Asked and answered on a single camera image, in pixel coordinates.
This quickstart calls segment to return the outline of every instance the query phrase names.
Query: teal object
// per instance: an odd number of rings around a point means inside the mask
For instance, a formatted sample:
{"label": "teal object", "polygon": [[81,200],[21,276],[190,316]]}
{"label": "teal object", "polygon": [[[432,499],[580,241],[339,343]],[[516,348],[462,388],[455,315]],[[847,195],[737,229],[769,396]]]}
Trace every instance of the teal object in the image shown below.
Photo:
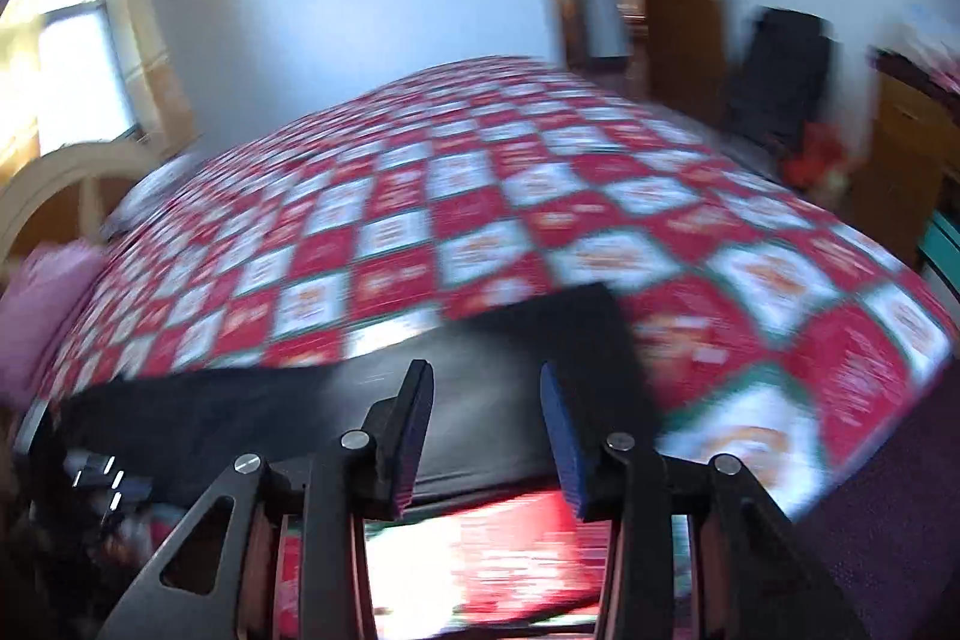
{"label": "teal object", "polygon": [[944,279],[960,290],[960,231],[939,212],[933,213],[933,220],[926,228],[920,250],[928,258]]}

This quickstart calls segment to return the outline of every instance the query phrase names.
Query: red and white checkered blanket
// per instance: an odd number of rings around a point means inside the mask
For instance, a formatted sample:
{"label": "red and white checkered blanket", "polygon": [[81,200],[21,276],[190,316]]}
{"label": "red and white checkered blanket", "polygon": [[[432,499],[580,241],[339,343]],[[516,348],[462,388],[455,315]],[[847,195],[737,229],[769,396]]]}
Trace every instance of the red and white checkered blanket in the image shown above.
{"label": "red and white checkered blanket", "polygon": [[335,362],[603,280],[662,450],[739,453],[796,510],[930,383],[952,325],[875,242],[658,113],[484,58],[232,149],[114,248],[47,394]]}

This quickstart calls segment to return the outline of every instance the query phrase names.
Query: window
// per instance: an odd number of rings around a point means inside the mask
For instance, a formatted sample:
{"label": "window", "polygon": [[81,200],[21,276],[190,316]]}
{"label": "window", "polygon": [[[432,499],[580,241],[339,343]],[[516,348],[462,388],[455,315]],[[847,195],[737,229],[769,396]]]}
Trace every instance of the window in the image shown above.
{"label": "window", "polygon": [[104,4],[46,16],[40,33],[40,154],[78,142],[108,142],[133,127]]}

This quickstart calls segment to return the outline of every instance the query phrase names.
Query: purple carpet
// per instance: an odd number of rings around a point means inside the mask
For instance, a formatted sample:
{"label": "purple carpet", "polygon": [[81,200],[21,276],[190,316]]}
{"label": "purple carpet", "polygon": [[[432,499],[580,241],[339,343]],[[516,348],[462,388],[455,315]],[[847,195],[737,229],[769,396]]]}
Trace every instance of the purple carpet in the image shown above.
{"label": "purple carpet", "polygon": [[874,640],[960,636],[960,362],[799,523]]}

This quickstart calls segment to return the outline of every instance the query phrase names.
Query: wooden furniture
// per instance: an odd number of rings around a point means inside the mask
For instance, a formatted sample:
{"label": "wooden furniture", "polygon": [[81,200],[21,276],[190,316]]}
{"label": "wooden furniture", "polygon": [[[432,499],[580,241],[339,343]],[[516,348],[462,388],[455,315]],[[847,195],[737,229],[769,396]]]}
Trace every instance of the wooden furniture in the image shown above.
{"label": "wooden furniture", "polygon": [[934,210],[960,181],[960,97],[899,56],[880,54],[877,71],[870,158],[851,177],[841,217],[915,266]]}
{"label": "wooden furniture", "polygon": [[104,218],[160,165],[131,140],[69,145],[30,162],[0,189],[0,292],[40,242],[101,242]]}

